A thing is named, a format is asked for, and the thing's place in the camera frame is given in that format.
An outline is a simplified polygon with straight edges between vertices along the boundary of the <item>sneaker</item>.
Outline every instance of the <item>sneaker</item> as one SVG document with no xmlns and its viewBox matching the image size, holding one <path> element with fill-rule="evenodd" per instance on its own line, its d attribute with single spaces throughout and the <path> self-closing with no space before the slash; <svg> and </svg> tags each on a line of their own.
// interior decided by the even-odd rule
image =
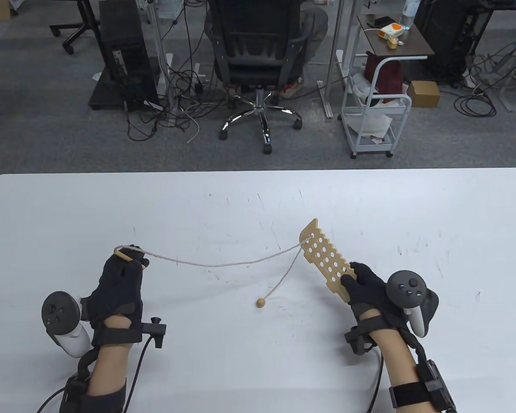
<svg viewBox="0 0 516 413">
<path fill-rule="evenodd" d="M 301 77 L 298 77 L 298 80 L 294 82 L 292 85 L 287 85 L 280 93 L 281 98 L 291 98 L 296 92 L 301 90 L 302 86 L 304 86 L 304 80 Z"/>
</svg>

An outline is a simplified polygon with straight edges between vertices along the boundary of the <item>string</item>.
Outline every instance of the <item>string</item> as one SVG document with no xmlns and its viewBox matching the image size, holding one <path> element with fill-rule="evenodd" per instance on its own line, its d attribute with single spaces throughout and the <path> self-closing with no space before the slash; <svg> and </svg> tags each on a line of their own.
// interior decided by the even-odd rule
<svg viewBox="0 0 516 413">
<path fill-rule="evenodd" d="M 302 252 L 302 248 L 298 250 L 298 252 L 296 253 L 296 256 L 294 256 L 294 260 L 291 262 L 291 266 L 289 267 L 289 269 L 287 270 L 287 272 L 283 275 L 283 277 L 281 277 L 281 279 L 279 280 L 279 282 L 275 285 L 275 287 L 273 287 L 271 289 L 271 291 L 269 293 L 267 293 L 265 296 L 264 296 L 264 299 L 267 299 L 270 295 L 273 294 L 273 292 L 277 289 L 277 287 L 279 287 L 279 285 L 281 285 L 281 283 L 283 282 L 283 280 L 285 279 L 285 277 L 287 277 L 287 275 L 291 272 L 291 268 L 292 266 L 294 265 L 294 263 L 296 262 L 296 259 L 298 258 L 298 256 L 300 255 L 300 253 Z"/>
<path fill-rule="evenodd" d="M 155 258 L 165 259 L 167 261 L 172 261 L 174 263 L 193 265 L 195 267 L 219 268 L 219 267 L 233 267 L 235 265 L 257 264 L 257 263 L 260 263 L 262 261 L 265 261 L 266 259 L 270 259 L 270 258 L 274 258 L 276 256 L 280 256 L 282 254 L 286 254 L 287 252 L 292 251 L 295 248 L 302 249 L 303 244 L 305 244 L 309 240 L 311 240 L 311 237 L 306 238 L 305 240 L 303 240 L 302 242 L 296 244 L 295 246 L 292 246 L 291 248 L 287 248 L 286 250 L 279 251 L 279 252 L 277 252 L 275 254 L 272 254 L 270 256 L 266 256 L 264 258 L 260 258 L 260 259 L 254 260 L 254 261 L 243 261 L 243 262 L 240 262 L 240 263 L 228 263 L 228 264 L 200 264 L 200 263 L 192 263 L 191 261 L 183 261 L 183 260 L 180 260 L 180 259 L 169 258 L 167 256 L 161 256 L 159 254 L 154 254 L 152 252 L 148 252 L 146 250 L 142 250 L 141 248 L 136 248 L 136 247 L 132 247 L 132 246 L 129 246 L 129 245 L 119 245 L 117 248 L 115 248 L 115 250 L 120 250 L 121 248 L 127 248 L 129 250 L 134 250 L 134 251 L 142 252 L 144 254 L 147 254 L 148 256 L 154 256 Z"/>
</svg>

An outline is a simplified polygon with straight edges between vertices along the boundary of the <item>hand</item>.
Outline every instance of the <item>hand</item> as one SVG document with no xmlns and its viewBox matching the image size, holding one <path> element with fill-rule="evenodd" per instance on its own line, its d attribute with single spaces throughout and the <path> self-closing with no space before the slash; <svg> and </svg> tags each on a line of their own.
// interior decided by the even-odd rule
<svg viewBox="0 0 516 413">
<path fill-rule="evenodd" d="M 386 283 L 361 263 L 350 263 L 357 280 L 344 274 L 340 282 L 350 295 L 350 305 L 357 320 L 374 317 L 378 312 L 394 328 L 403 328 L 407 315 L 388 298 Z"/>
<path fill-rule="evenodd" d="M 142 265 L 149 260 L 138 251 L 122 249 L 133 261 L 112 255 L 105 262 L 99 285 L 86 301 L 88 319 L 93 329 L 138 328 L 141 325 Z"/>
</svg>

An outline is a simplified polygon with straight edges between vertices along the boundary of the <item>red bag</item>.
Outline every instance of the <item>red bag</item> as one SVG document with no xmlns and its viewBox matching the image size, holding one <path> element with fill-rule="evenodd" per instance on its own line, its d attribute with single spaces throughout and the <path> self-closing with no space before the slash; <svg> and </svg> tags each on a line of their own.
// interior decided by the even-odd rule
<svg viewBox="0 0 516 413">
<path fill-rule="evenodd" d="M 367 63 L 365 65 L 365 79 L 372 83 L 372 77 L 378 64 L 384 60 L 367 51 Z M 401 94 L 403 91 L 403 67 L 397 61 L 382 65 L 376 80 L 376 89 L 381 95 Z"/>
</svg>

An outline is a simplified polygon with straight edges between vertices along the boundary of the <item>black office chair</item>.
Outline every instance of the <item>black office chair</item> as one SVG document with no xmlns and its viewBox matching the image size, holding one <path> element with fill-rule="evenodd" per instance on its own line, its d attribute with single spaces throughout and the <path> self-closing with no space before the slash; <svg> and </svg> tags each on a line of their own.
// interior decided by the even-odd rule
<svg viewBox="0 0 516 413">
<path fill-rule="evenodd" d="M 92 5 L 89 0 L 75 0 L 77 2 L 77 7 L 79 9 L 80 17 L 82 18 L 81 23 L 69 23 L 69 24 L 52 24 L 49 26 L 50 30 L 52 30 L 52 34 L 55 37 L 59 37 L 61 35 L 61 29 L 76 29 L 75 33 L 71 34 L 65 41 L 61 44 L 63 49 L 72 55 L 75 50 L 71 46 L 71 44 L 78 39 L 86 30 L 92 30 L 96 36 L 99 38 L 99 20 L 95 19 L 93 14 Z"/>
<path fill-rule="evenodd" d="M 291 114 L 294 129 L 302 129 L 302 117 L 266 100 L 298 80 L 313 29 L 313 17 L 301 26 L 301 0 L 208 0 L 212 20 L 205 24 L 215 55 L 214 70 L 225 86 L 253 85 L 256 101 L 232 96 L 252 109 L 231 116 L 219 132 L 227 139 L 228 127 L 251 114 L 260 117 L 265 154 L 272 151 L 266 110 Z M 267 95 L 264 90 L 272 89 Z"/>
</svg>

